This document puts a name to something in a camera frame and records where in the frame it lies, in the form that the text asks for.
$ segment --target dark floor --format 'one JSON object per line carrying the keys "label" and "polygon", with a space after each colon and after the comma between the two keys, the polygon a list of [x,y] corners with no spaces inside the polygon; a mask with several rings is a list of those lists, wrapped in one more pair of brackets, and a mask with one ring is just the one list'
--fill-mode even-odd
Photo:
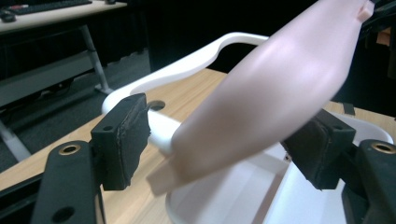
{"label": "dark floor", "polygon": [[[110,63],[105,67],[108,84],[113,90],[149,74],[149,54],[143,53]],[[96,91],[94,73],[75,78],[70,88],[45,94],[24,102],[1,114],[1,120],[21,139],[32,154],[74,131],[101,114],[106,95]],[[0,142],[0,172],[17,161]]]}

